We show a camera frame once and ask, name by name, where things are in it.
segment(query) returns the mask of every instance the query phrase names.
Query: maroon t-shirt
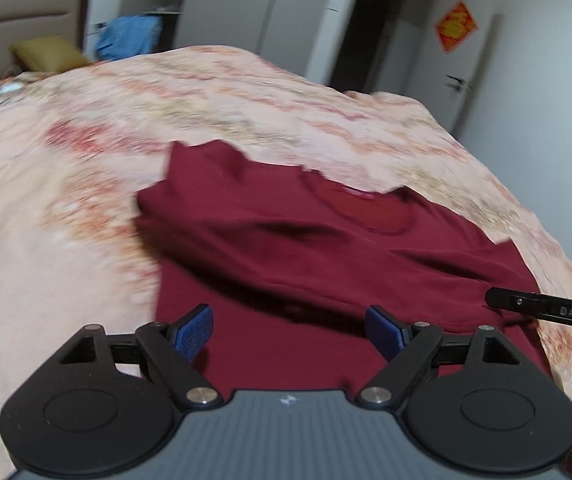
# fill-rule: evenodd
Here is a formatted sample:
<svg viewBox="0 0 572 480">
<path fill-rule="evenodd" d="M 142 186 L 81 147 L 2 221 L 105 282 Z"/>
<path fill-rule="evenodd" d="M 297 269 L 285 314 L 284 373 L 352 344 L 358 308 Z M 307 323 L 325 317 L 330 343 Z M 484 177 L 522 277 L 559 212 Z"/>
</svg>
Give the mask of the maroon t-shirt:
<svg viewBox="0 0 572 480">
<path fill-rule="evenodd" d="M 138 229 L 162 253 L 157 319 L 210 304 L 196 366 L 226 395 L 355 392 L 384 365 L 363 334 L 371 304 L 450 333 L 494 325 L 549 372 L 535 323 L 484 301 L 490 286 L 538 292 L 514 244 L 407 187 L 362 192 L 220 140 L 176 142 L 166 180 L 138 203 Z"/>
</svg>

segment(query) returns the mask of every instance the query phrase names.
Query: red decoration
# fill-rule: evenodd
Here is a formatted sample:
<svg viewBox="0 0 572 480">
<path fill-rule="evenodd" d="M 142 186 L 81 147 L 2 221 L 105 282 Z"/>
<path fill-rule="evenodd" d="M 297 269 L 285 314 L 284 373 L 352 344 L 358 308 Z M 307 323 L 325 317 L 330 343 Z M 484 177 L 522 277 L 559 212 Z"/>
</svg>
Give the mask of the red decoration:
<svg viewBox="0 0 572 480">
<path fill-rule="evenodd" d="M 446 52 L 453 50 L 458 44 L 464 41 L 471 32 L 477 30 L 477 23 L 470 15 L 470 11 L 464 2 L 458 2 L 435 25 L 437 34 L 440 37 L 442 46 Z"/>
</svg>

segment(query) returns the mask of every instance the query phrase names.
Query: doorway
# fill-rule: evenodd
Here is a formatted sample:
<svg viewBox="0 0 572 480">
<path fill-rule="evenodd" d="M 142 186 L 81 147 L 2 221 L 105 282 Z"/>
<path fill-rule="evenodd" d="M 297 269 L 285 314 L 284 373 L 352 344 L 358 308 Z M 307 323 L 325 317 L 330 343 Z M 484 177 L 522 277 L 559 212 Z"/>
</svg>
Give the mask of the doorway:
<svg viewBox="0 0 572 480">
<path fill-rule="evenodd" d="M 329 86 L 339 92 L 368 93 L 403 0 L 357 0 Z"/>
</svg>

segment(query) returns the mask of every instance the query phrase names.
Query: yellow pillow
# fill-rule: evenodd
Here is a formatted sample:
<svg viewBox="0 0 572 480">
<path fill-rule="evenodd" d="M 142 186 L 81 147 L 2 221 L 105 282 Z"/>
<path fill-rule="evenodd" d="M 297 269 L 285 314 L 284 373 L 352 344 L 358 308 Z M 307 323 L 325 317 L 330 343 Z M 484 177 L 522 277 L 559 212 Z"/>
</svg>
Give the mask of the yellow pillow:
<svg viewBox="0 0 572 480">
<path fill-rule="evenodd" d="M 90 64 L 75 45 L 61 36 L 20 41 L 12 44 L 10 50 L 31 72 L 62 73 Z"/>
</svg>

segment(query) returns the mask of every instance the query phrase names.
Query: pink bedspread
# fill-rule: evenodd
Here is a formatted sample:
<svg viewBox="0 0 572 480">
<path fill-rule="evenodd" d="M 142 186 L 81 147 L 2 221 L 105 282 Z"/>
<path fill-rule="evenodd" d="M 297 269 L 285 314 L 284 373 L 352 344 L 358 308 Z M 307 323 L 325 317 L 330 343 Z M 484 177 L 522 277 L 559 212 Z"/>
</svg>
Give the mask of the pink bedspread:
<svg viewBox="0 0 572 480">
<path fill-rule="evenodd" d="M 410 186 L 491 239 L 511 237 L 541 290 L 572 298 L 559 244 L 418 102 L 342 95 L 232 48 L 136 57 L 0 96 L 0 407 L 80 326 L 151 319 L 156 264 L 133 195 L 162 178 L 175 139 L 226 139 L 365 190 Z M 571 395 L 572 331 L 540 332 Z M 11 471 L 0 440 L 0 480 Z"/>
</svg>

